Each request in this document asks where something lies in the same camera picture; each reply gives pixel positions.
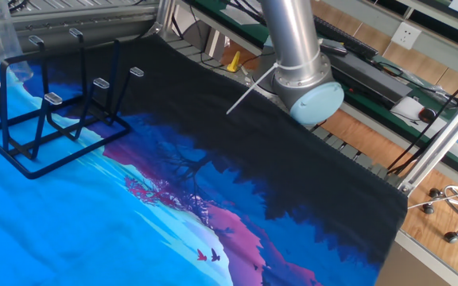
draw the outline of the bird silhouette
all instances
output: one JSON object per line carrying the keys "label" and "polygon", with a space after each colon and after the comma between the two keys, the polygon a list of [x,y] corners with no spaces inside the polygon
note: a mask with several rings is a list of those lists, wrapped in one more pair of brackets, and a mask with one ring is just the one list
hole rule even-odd
{"label": "bird silhouette", "polygon": [[199,258],[197,258],[198,261],[206,261],[208,259],[200,250],[197,250],[197,253],[199,254]]}
{"label": "bird silhouette", "polygon": [[212,249],[212,261],[220,261],[220,256],[216,255],[216,252],[214,249]]}

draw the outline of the black fabric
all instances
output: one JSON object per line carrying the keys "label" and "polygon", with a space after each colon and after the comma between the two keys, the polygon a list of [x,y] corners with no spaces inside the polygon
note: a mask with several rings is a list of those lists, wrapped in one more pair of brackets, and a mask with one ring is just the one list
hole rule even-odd
{"label": "black fabric", "polygon": [[[109,46],[88,51],[89,78],[108,79],[110,58]],[[78,69],[71,68],[77,60],[52,61],[54,69],[72,73],[51,77],[62,83],[79,79]],[[122,46],[120,71],[133,66],[140,67],[146,79],[130,85],[123,117],[158,114],[155,124],[173,126],[194,138],[196,147],[236,164],[241,170],[238,180],[266,182],[260,192],[268,219],[287,213],[297,222],[316,223],[325,233],[335,234],[338,245],[358,248],[371,263],[384,262],[406,216],[402,193],[256,92],[226,115],[247,87],[201,67],[159,37]]]}

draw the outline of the black wire rack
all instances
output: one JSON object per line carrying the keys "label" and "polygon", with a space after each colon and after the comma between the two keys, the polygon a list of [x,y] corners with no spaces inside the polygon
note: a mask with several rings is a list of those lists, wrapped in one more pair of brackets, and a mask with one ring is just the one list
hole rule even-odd
{"label": "black wire rack", "polygon": [[[0,131],[2,133],[2,144],[0,144],[0,154],[3,155],[19,172],[21,172],[28,179],[39,178],[65,164],[72,162],[81,156],[104,146],[130,132],[130,125],[122,120],[117,114],[121,106],[122,100],[125,96],[126,89],[129,82],[137,80],[144,76],[144,72],[139,68],[131,68],[126,73],[126,78],[117,99],[115,107],[113,108],[114,99],[114,86],[118,77],[118,59],[119,59],[119,41],[114,41],[111,74],[109,81],[105,79],[95,79],[91,83],[90,88],[87,87],[86,75],[86,48],[83,42],[83,34],[78,29],[70,29],[70,34],[78,39],[78,46],[74,50],[69,51],[49,51],[45,49],[44,41],[37,36],[30,36],[29,40],[38,46],[39,52],[26,54],[23,56],[16,56],[3,60],[0,64]],[[76,96],[72,99],[63,101],[63,99],[49,91],[49,76],[47,69],[47,61],[49,59],[62,56],[69,53],[78,53],[80,56],[80,70],[81,70],[81,83],[82,95]],[[8,84],[7,72],[11,64],[17,64],[24,61],[38,60],[41,62],[42,84],[44,90],[44,97],[41,101],[41,107],[38,110],[8,119]],[[102,104],[93,98],[95,90],[106,92],[105,104]],[[69,106],[82,106],[79,121],[71,126],[61,127],[52,119],[52,112],[57,112]],[[10,127],[21,124],[28,120],[38,119],[37,130],[34,140],[25,144],[18,143],[10,135]],[[45,121],[53,127],[56,131],[43,136]],[[84,127],[95,124],[96,122],[103,122],[106,126],[112,126],[115,122],[118,123],[122,129],[112,135],[103,138],[89,146],[86,146],[79,151],[69,154],[62,159],[56,160],[51,164],[44,167],[30,171],[16,159],[16,156],[23,155],[27,160],[36,160],[40,147],[50,141],[56,140],[60,137],[66,137],[71,141],[77,141],[80,138],[81,132]]]}

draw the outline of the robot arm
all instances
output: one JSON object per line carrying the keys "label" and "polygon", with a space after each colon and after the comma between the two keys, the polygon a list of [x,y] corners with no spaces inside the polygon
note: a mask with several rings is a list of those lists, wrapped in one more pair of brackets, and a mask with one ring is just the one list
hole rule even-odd
{"label": "robot arm", "polygon": [[344,100],[329,59],[320,52],[310,1],[262,1],[278,68],[271,86],[302,124],[330,117]]}

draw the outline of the caster wheel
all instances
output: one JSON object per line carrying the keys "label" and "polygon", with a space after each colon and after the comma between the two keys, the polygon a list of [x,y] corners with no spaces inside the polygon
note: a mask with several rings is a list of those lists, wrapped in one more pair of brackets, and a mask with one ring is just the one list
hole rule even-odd
{"label": "caster wheel", "polygon": [[430,191],[429,191],[429,197],[431,198],[435,198],[437,196],[440,196],[441,194],[443,194],[440,190],[436,189],[436,188],[431,188]]}
{"label": "caster wheel", "polygon": [[444,239],[447,243],[456,243],[458,241],[458,235],[454,232],[444,234]]}
{"label": "caster wheel", "polygon": [[434,213],[434,207],[432,205],[429,205],[426,203],[423,207],[423,212],[425,212],[427,215],[431,215]]}

